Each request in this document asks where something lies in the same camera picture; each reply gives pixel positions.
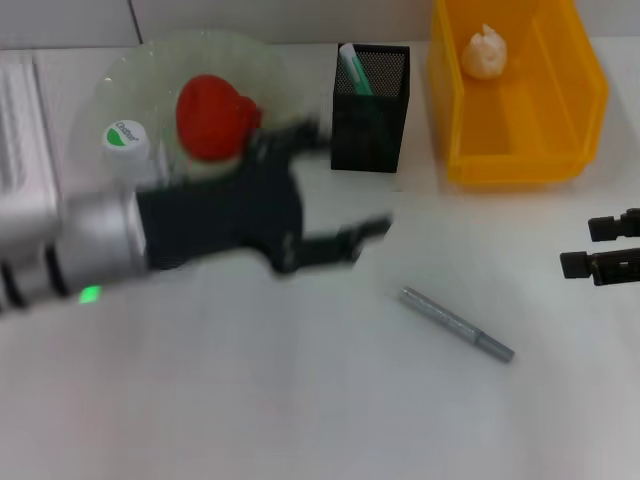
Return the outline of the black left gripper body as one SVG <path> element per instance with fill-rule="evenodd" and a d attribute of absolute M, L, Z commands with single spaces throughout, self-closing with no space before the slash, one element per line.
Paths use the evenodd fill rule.
<path fill-rule="evenodd" d="M 251 141 L 240 167 L 225 178 L 138 193 L 149 269 L 250 248 L 285 273 L 284 249 L 302 238 L 302 204 L 290 172 L 296 155 L 256 155 Z"/>

